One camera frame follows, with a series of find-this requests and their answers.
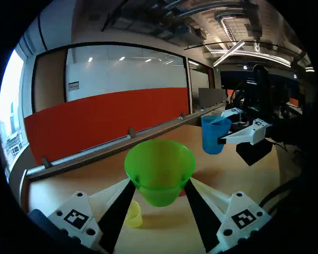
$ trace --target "small yellow cup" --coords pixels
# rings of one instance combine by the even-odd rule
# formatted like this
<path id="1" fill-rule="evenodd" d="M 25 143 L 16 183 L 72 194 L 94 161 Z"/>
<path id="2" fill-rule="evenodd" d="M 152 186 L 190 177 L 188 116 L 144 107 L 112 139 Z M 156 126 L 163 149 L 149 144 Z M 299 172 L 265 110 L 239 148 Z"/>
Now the small yellow cup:
<path id="1" fill-rule="evenodd" d="M 130 207 L 128 208 L 125 224 L 130 228 L 136 228 L 142 224 L 142 216 L 140 206 L 137 202 L 132 200 Z"/>

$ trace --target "wooden table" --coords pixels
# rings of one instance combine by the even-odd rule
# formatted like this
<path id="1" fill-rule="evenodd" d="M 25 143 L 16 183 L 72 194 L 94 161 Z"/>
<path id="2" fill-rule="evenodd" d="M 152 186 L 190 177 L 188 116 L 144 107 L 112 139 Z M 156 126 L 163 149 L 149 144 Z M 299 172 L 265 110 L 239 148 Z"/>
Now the wooden table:
<path id="1" fill-rule="evenodd" d="M 187 146 L 195 156 L 197 180 L 228 195 L 243 191 L 259 203 L 280 185 L 276 149 L 252 166 L 236 153 L 235 144 L 227 144 L 218 155 L 202 149 L 201 127 L 183 125 L 158 139 L 172 139 Z M 110 156 L 54 177 L 32 182 L 29 193 L 30 210 L 39 209 L 50 215 L 75 191 L 95 194 L 127 177 L 123 163 L 128 151 Z M 115 253 L 205 253 L 186 196 L 167 207 L 149 205 L 138 191 L 134 199 L 140 204 L 143 225 L 138 229 L 123 226 Z"/>

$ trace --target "blue plastic cup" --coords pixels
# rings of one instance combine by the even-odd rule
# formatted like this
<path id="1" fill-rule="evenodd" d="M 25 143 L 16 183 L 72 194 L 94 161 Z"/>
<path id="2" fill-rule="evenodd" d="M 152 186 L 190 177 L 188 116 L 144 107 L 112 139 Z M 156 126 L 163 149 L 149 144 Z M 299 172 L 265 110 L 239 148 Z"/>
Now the blue plastic cup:
<path id="1" fill-rule="evenodd" d="M 222 116 L 204 116 L 201 118 L 203 150 L 210 155 L 221 153 L 224 145 L 218 144 L 218 138 L 229 133 L 231 121 Z"/>

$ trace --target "orange wall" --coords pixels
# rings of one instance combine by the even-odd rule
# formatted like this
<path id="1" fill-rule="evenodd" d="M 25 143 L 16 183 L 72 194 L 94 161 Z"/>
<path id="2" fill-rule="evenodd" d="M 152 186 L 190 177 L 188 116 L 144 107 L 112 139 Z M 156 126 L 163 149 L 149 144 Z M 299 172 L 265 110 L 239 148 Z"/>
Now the orange wall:
<path id="1" fill-rule="evenodd" d="M 155 88 L 102 94 L 59 104 L 25 120 L 38 165 L 189 114 L 187 88 Z"/>

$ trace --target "glass window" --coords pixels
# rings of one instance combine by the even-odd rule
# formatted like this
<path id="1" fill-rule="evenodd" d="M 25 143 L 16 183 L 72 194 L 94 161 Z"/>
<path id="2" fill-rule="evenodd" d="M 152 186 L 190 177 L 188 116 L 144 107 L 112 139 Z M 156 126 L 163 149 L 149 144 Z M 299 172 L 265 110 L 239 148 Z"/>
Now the glass window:
<path id="1" fill-rule="evenodd" d="M 73 101 L 120 91 L 187 87 L 184 59 L 128 46 L 85 46 L 68 50 L 66 97 Z"/>
<path id="2" fill-rule="evenodd" d="M 0 89 L 0 137 L 9 171 L 13 159 L 26 143 L 22 139 L 18 115 L 19 86 L 23 64 L 24 61 L 14 50 L 8 61 Z"/>
<path id="3" fill-rule="evenodd" d="M 193 112 L 200 110 L 202 107 L 199 100 L 199 88 L 214 88 L 211 84 L 214 80 L 213 70 L 203 64 L 189 60 L 189 69 L 192 86 L 192 106 Z"/>

